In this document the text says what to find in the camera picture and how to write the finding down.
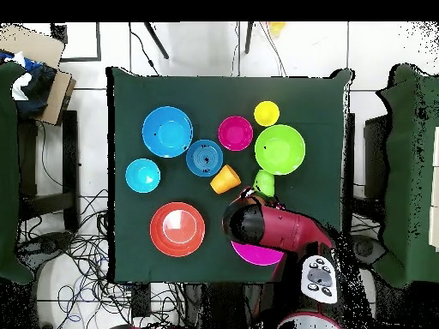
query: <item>chair leg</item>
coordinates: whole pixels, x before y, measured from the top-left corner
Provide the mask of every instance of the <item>chair leg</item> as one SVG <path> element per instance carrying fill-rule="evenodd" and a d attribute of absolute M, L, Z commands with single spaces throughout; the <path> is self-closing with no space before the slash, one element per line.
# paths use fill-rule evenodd
<path fill-rule="evenodd" d="M 64 227 L 71 232 L 79 229 L 79 161 L 78 121 L 76 111 L 63 113 L 63 193 L 72 194 L 72 204 L 64 209 Z"/>
<path fill-rule="evenodd" d="M 249 54 L 250 51 L 250 41 L 251 41 L 251 30 L 253 29 L 254 21 L 247 22 L 247 36 L 245 37 L 245 54 Z"/>
<path fill-rule="evenodd" d="M 143 24 L 145 24 L 145 27 L 147 27 L 147 30 L 148 30 L 149 34 L 153 38 L 153 41 L 155 42 L 155 44 L 159 47 L 159 49 L 161 51 L 161 54 L 163 54 L 163 57 L 165 59 L 169 59 L 168 53 L 166 53 L 165 47 L 159 41 L 159 37 L 157 37 L 157 34 L 153 30 L 153 27 L 151 26 L 151 23 L 150 22 L 144 22 Z"/>

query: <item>cardboard box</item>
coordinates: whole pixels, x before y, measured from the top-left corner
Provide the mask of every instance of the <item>cardboard box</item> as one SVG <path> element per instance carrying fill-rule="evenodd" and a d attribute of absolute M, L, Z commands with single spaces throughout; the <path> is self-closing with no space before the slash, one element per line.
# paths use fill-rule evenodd
<path fill-rule="evenodd" d="M 67 109 L 76 83 L 72 75 L 58 70 L 64 43 L 25 27 L 11 25 L 0 29 L 0 50 L 14 54 L 22 51 L 25 58 L 43 62 L 57 70 L 47 99 L 47 106 L 43 114 L 35 118 L 45 123 L 59 125 L 61 115 Z"/>

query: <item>blue bowl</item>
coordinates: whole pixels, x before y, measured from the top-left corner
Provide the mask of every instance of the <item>blue bowl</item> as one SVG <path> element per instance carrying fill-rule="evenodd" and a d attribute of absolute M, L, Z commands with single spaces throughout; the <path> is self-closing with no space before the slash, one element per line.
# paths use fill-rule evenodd
<path fill-rule="evenodd" d="M 147 148 L 162 158 L 173 158 L 184 153 L 192 141 L 193 134 L 188 116 L 170 106 L 152 111 L 145 118 L 141 130 Z"/>
<path fill-rule="evenodd" d="M 213 176 L 223 165 L 223 152 L 215 142 L 199 140 L 186 153 L 186 164 L 196 176 Z"/>
<path fill-rule="evenodd" d="M 128 165 L 125 179 L 135 192 L 149 193 L 159 185 L 160 169 L 152 160 L 136 159 Z"/>

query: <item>yellow cup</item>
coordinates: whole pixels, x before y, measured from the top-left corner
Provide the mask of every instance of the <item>yellow cup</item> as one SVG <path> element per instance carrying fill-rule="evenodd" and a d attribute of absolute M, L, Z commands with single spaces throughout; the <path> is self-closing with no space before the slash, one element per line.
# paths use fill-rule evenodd
<path fill-rule="evenodd" d="M 271 101 L 262 101 L 255 108 L 255 120 L 261 126 L 271 126 L 278 121 L 279 107 Z"/>
<path fill-rule="evenodd" d="M 210 182 L 210 186 L 217 194 L 226 192 L 241 183 L 238 174 L 229 166 L 224 165 L 219 173 Z"/>

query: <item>dark green tablecloth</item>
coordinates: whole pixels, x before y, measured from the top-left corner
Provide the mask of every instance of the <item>dark green tablecloth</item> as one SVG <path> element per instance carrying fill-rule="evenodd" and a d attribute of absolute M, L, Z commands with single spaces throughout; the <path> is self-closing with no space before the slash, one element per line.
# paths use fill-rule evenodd
<path fill-rule="evenodd" d="M 253 110 L 266 99 L 280 108 L 278 123 L 297 129 L 306 143 L 303 164 L 288 176 L 277 176 L 276 194 L 287 207 L 340 227 L 340 171 L 344 132 L 343 92 L 351 71 L 334 78 L 140 77 L 111 69 L 109 100 L 115 105 L 115 279 L 118 282 L 269 281 L 274 266 L 252 266 L 242 260 L 221 229 L 223 211 L 260 169 L 254 154 L 262 127 Z M 111 86 L 114 82 L 114 100 Z M 163 159 L 143 144 L 141 127 L 147 114 L 171 105 L 183 110 L 194 126 L 194 139 L 217 141 L 217 128 L 231 115 L 246 117 L 254 140 L 242 152 L 223 148 L 224 164 L 242 184 L 217 195 L 212 178 L 192 174 L 185 154 Z M 133 192 L 125 169 L 138 158 L 153 160 L 161 170 L 159 186 L 149 194 Z M 200 248 L 183 258 L 162 254 L 151 243 L 149 222 L 158 208 L 171 201 L 194 206 L 204 217 L 206 235 Z"/>

